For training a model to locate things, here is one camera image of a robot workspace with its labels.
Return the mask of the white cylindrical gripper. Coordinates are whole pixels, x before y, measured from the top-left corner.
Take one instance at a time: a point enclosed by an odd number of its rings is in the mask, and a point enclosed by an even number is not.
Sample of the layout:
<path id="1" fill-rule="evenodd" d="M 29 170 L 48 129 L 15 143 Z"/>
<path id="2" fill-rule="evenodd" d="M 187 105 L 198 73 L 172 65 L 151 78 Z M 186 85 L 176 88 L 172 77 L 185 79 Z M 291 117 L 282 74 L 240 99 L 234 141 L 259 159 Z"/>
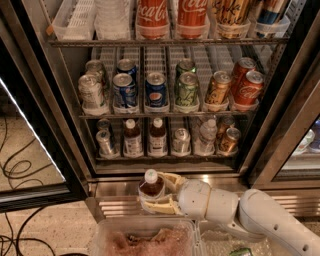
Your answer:
<path id="1" fill-rule="evenodd" d="M 142 208 L 149 213 L 181 215 L 195 220 L 205 218 L 211 187 L 201 180 L 187 180 L 185 177 L 170 172 L 159 172 L 165 186 L 173 193 L 178 193 L 178 202 L 172 195 L 157 199 L 140 198 Z"/>

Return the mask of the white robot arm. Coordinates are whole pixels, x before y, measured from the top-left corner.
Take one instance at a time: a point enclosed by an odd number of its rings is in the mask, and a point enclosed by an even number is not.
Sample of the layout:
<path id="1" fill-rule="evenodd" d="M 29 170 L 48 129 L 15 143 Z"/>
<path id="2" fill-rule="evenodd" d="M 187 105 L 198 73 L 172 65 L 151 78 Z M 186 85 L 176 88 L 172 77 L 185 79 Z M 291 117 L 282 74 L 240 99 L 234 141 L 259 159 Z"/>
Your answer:
<path id="1" fill-rule="evenodd" d="M 320 256 L 320 237 L 260 190 L 237 195 L 202 180 L 149 169 L 139 182 L 138 193 L 142 208 L 149 213 L 206 220 L 245 240 L 271 238 L 294 256 Z"/>

